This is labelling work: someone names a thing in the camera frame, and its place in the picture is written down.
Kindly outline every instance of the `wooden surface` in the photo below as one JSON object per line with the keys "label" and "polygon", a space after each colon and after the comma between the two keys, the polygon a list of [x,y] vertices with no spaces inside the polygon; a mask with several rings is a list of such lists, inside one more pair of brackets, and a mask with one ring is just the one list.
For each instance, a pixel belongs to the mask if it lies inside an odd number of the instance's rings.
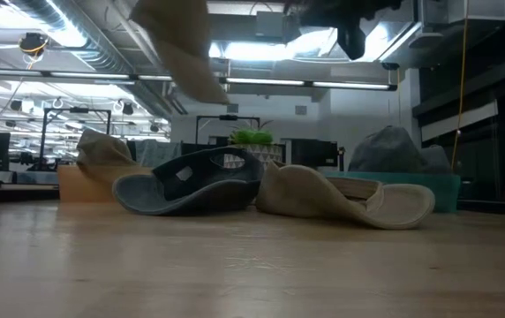
{"label": "wooden surface", "polygon": [[0,317],[505,317],[505,216],[418,231],[0,206]]}

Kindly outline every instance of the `desk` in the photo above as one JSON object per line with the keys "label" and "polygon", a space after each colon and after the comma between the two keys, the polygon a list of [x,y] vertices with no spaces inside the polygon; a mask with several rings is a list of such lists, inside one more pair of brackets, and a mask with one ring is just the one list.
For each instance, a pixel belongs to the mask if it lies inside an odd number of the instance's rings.
{"label": "desk", "polygon": [[0,205],[0,317],[505,317],[505,216],[377,231]]}

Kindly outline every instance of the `potted plant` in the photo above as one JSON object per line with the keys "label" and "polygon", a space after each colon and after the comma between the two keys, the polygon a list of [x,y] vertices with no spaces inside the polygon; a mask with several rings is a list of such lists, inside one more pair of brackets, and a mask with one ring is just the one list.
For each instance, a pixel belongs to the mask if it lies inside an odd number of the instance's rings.
{"label": "potted plant", "polygon": [[[259,159],[266,168],[268,162],[282,161],[282,147],[275,145],[272,133],[265,130],[264,127],[272,123],[272,120],[260,125],[259,128],[234,127],[235,131],[229,136],[229,143],[233,147],[243,148],[257,159]],[[234,155],[225,156],[225,167],[237,168],[243,164],[243,160]]]}

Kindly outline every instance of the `ductwork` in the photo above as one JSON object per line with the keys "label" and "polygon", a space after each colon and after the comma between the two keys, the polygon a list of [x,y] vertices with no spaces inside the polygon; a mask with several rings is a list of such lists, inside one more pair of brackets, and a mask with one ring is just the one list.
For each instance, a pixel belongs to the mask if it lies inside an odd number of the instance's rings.
{"label": "ductwork", "polygon": [[[103,34],[102,30],[72,0],[4,0],[10,7],[37,20],[41,29],[64,46],[85,51],[73,52],[96,72],[135,73],[132,65]],[[172,110],[158,84],[136,82],[123,87],[131,92],[149,113],[170,118]]]}

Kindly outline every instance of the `green plant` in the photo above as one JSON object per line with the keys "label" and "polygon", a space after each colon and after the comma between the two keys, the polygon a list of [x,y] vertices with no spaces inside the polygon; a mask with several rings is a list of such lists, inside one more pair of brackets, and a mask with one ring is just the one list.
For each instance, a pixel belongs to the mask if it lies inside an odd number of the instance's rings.
{"label": "green plant", "polygon": [[263,129],[270,123],[272,120],[268,120],[257,129],[233,127],[235,130],[229,136],[229,143],[233,145],[272,145],[274,141],[272,133]]}

